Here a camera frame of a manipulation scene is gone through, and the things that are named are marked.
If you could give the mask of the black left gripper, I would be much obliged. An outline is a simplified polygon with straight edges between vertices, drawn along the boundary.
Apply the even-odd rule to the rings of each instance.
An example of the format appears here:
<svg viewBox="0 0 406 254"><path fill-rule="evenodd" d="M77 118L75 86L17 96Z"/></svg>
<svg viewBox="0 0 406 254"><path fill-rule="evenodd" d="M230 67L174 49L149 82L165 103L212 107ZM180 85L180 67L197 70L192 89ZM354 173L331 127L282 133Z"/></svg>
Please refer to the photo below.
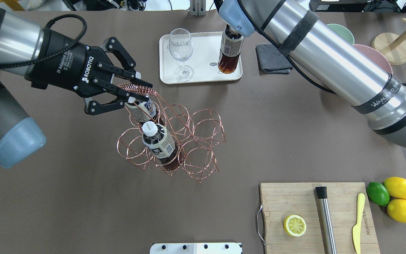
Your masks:
<svg viewBox="0 0 406 254"><path fill-rule="evenodd" d="M105 63L105 53L112 53L121 64L121 68L111 63ZM121 87L106 82L104 72L112 73L131 83L153 88L149 82L137 77L136 62L129 55L116 37L110 37L103 43L103 49L97 46L86 46L78 43L70 50L54 58L33 65L25 79L32 82L35 88L44 89L54 85L76 93L85 98L84 112L89 115L103 114L124 107L129 97L147 101L147 98L135 92L129 92ZM110 93L116 99L109 103L100 104L91 97L102 93Z"/></svg>

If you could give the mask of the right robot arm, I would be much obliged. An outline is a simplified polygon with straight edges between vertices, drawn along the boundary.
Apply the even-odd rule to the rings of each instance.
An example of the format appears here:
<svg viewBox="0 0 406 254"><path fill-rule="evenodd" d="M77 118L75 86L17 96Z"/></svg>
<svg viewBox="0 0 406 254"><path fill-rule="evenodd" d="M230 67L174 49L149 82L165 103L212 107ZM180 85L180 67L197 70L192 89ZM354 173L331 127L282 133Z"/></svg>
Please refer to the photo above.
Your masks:
<svg viewBox="0 0 406 254"><path fill-rule="evenodd" d="M245 37L257 31L406 147L406 86L345 42L295 0L216 0L221 18Z"/></svg>

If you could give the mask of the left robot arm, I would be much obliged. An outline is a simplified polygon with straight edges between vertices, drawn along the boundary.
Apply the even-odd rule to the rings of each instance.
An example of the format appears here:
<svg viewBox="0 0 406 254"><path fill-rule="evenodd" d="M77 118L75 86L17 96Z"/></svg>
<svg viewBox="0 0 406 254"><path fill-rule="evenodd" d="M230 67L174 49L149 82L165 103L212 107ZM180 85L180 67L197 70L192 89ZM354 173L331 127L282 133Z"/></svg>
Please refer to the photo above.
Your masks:
<svg viewBox="0 0 406 254"><path fill-rule="evenodd" d="M136 62L116 37L103 46L82 44L84 18L67 13L45 27L0 8L0 70L24 77L37 89L49 85L84 98L84 111L103 114L129 99L148 100L144 92L114 85L114 77L134 88L152 88L134 70ZM46 137L34 119L0 82L0 166L10 168L42 148Z"/></svg>

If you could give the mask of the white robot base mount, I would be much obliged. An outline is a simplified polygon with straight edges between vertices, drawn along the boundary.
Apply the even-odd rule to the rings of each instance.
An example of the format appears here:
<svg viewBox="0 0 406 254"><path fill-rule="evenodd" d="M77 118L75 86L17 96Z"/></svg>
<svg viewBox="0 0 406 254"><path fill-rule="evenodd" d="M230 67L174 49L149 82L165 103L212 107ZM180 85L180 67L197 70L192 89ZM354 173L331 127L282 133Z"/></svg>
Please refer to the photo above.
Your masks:
<svg viewBox="0 0 406 254"><path fill-rule="evenodd" d="M156 243L150 248L150 254L242 254L241 243Z"/></svg>

